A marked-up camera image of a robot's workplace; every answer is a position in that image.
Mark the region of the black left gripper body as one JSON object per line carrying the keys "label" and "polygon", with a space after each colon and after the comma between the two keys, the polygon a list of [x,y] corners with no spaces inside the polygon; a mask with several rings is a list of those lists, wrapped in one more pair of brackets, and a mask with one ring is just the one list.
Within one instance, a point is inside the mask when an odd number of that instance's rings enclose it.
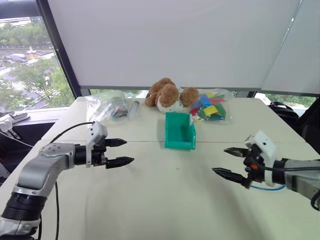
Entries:
{"label": "black left gripper body", "polygon": [[106,140],[103,139],[96,143],[91,150],[91,165],[92,166],[103,166],[107,163],[105,152],[107,150]]}

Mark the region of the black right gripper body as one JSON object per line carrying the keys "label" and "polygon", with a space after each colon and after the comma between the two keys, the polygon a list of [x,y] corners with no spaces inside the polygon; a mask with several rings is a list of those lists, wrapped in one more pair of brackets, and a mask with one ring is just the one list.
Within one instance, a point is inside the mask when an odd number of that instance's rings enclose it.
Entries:
{"label": "black right gripper body", "polygon": [[265,170],[261,167],[264,164],[261,153],[262,150],[256,144],[253,144],[244,158],[243,163],[247,178],[244,180],[243,186],[246,189],[249,189],[253,182],[262,183],[265,181]]}

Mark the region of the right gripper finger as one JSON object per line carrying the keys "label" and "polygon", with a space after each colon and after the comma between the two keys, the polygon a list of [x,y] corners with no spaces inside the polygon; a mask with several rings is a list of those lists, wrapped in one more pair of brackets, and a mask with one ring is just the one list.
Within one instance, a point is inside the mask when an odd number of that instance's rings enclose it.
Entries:
{"label": "right gripper finger", "polygon": [[248,149],[240,147],[229,147],[223,150],[225,153],[235,157],[245,158],[248,154]]}
{"label": "right gripper finger", "polygon": [[222,177],[226,180],[238,183],[238,184],[242,185],[243,187],[247,186],[247,179],[239,173],[234,173],[229,169],[225,169],[225,168],[221,168],[221,167],[214,167],[214,168],[212,168],[212,170],[217,175],[219,175],[220,177]]}

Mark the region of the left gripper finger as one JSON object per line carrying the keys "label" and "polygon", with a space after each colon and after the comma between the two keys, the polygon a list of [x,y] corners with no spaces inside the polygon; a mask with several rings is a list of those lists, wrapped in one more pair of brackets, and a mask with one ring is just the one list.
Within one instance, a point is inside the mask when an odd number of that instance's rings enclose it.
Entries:
{"label": "left gripper finger", "polygon": [[127,141],[126,140],[123,140],[121,138],[107,138],[104,140],[104,144],[106,147],[119,147],[119,146],[122,146],[124,144],[126,144]]}
{"label": "left gripper finger", "polygon": [[116,157],[114,159],[108,159],[105,168],[106,169],[113,169],[113,168],[119,168],[122,166],[126,166],[133,162],[135,159],[128,156],[122,156],[122,157]]}

